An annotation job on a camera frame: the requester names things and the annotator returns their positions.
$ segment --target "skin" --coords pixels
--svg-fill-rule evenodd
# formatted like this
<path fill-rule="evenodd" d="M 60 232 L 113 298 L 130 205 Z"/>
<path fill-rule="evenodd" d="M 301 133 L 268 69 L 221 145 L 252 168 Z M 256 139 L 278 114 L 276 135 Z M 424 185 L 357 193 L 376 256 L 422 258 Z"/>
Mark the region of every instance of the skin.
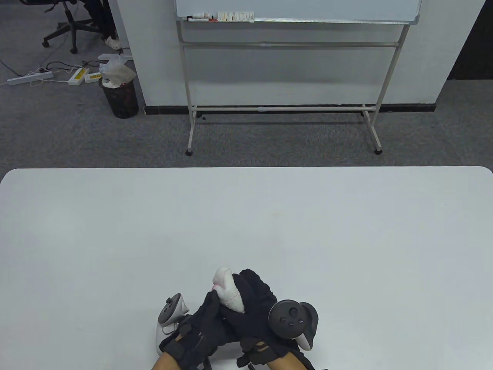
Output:
<path fill-rule="evenodd" d="M 307 370 L 306 367 L 289 352 L 286 356 L 275 359 L 274 361 L 268 362 L 267 366 L 270 370 Z M 169 354 L 164 352 L 161 357 L 157 360 L 156 364 L 153 366 L 152 370 L 181 370 L 175 359 Z"/>

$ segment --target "carpet floor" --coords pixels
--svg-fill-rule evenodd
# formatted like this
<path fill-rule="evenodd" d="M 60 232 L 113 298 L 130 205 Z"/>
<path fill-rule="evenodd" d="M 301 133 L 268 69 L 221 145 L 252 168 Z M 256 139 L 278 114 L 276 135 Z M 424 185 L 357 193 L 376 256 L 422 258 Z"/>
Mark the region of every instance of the carpet floor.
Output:
<path fill-rule="evenodd" d="M 80 64 L 111 52 L 78 33 L 79 54 L 53 31 L 47 7 L 0 2 L 0 58 L 20 74 L 46 61 Z M 66 80 L 70 75 L 56 74 Z M 0 65 L 0 83 L 14 77 Z M 138 98 L 143 106 L 139 84 Z M 0 86 L 0 179 L 14 168 L 190 166 L 455 166 L 493 169 L 493 81 L 448 81 L 435 113 L 384 113 L 375 155 L 359 114 L 208 115 L 194 155 L 184 155 L 184 115 L 113 116 L 98 84 L 45 82 Z"/>

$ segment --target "hand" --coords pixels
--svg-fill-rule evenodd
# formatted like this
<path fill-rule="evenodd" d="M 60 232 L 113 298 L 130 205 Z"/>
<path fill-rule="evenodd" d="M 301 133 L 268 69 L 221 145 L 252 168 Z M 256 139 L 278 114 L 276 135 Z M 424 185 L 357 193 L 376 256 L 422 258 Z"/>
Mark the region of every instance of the hand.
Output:
<path fill-rule="evenodd" d="M 207 293 L 204 303 L 193 315 L 187 315 L 178 329 L 163 340 L 159 349 L 172 356 L 182 370 L 198 366 L 218 346 L 238 341 L 238 336 L 219 313 L 216 291 Z"/>
<path fill-rule="evenodd" d="M 251 343 L 248 347 L 255 347 L 258 352 L 261 352 L 260 347 L 265 349 L 268 346 L 277 357 L 283 357 L 291 350 L 298 350 L 294 340 L 279 338 L 269 328 L 269 312 L 277 303 L 277 298 L 269 286 L 249 269 L 233 274 L 233 279 L 240 292 L 245 312 L 238 313 L 223 305 L 220 312 L 242 339 L 242 348 L 245 350 L 243 343 L 246 341 Z"/>

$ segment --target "office chair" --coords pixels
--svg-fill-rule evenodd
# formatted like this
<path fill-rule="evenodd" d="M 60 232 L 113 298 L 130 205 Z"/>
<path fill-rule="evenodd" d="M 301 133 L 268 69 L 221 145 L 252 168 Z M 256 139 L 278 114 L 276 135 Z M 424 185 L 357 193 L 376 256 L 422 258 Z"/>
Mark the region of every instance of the office chair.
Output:
<path fill-rule="evenodd" d="M 41 44 L 43 45 L 43 47 L 50 47 L 48 40 L 51 40 L 52 38 L 70 32 L 72 34 L 72 49 L 70 49 L 70 52 L 72 54 L 77 54 L 76 32 L 78 30 L 101 33 L 99 29 L 89 26 L 89 24 L 93 23 L 92 19 L 86 19 L 83 21 L 76 22 L 72 17 L 72 13 L 67 7 L 66 4 L 67 0 L 19 0 L 19 1 L 24 5 L 51 5 L 52 7 L 49 8 L 48 10 L 45 10 L 44 11 L 45 13 L 52 11 L 59 2 L 63 4 L 63 7 L 65 8 L 65 15 L 67 16 L 67 22 L 59 23 L 57 30 L 43 39 L 43 43 Z M 68 1 L 71 4 L 77 4 L 77 0 L 68 0 Z"/>

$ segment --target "black mesh trash can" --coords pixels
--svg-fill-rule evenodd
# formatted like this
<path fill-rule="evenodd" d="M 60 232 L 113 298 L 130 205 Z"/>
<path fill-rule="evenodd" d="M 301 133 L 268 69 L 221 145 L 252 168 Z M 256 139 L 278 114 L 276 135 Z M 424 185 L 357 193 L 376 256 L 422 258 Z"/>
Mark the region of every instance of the black mesh trash can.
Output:
<path fill-rule="evenodd" d="M 108 99 L 109 106 L 115 117 L 130 118 L 139 113 L 139 104 L 135 94 L 134 81 L 130 81 L 114 89 L 103 86 L 103 79 L 99 79 L 99 86 L 103 89 Z"/>

